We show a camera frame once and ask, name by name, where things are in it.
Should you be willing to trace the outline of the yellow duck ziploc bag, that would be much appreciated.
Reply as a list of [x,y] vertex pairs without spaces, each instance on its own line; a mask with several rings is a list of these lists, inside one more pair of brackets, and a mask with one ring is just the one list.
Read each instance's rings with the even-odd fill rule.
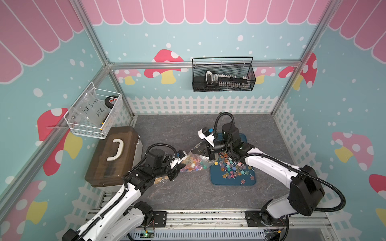
[[182,163],[185,164],[185,167],[181,169],[181,172],[190,173],[206,170],[214,163],[214,161],[210,161],[209,157],[189,152],[187,158]]

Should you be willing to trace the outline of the clear ziploc bag with candies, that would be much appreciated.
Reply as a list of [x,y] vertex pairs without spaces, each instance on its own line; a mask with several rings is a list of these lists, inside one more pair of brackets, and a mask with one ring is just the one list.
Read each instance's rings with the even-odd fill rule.
[[155,181],[154,181],[154,185],[157,185],[157,184],[160,184],[160,183],[165,183],[168,180],[169,180],[168,176],[163,176],[163,177],[156,178]]

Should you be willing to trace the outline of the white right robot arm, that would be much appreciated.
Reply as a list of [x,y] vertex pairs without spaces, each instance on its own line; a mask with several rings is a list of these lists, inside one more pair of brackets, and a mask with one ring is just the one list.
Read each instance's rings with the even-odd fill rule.
[[[192,153],[210,160],[214,160],[218,153],[226,153],[232,161],[256,168],[289,189],[288,194],[269,200],[259,211],[257,219],[265,226],[272,226],[276,220],[289,215],[311,216],[315,211],[336,212],[346,205],[344,194],[334,185],[320,179],[312,167],[290,165],[242,141],[239,129],[232,123],[223,125],[221,135],[213,129],[203,128],[198,131],[198,136],[202,142],[193,148]],[[338,195],[338,205],[328,208],[318,206],[325,195],[324,187]]]

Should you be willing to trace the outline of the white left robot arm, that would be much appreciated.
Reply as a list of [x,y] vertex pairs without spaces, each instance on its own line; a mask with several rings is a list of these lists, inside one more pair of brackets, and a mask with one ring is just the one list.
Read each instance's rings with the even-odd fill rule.
[[64,241],[119,241],[137,227],[154,226],[153,208],[139,201],[159,177],[175,179],[184,168],[185,151],[166,154],[153,145],[129,173],[123,176],[123,185],[114,197],[78,230],[69,229]]

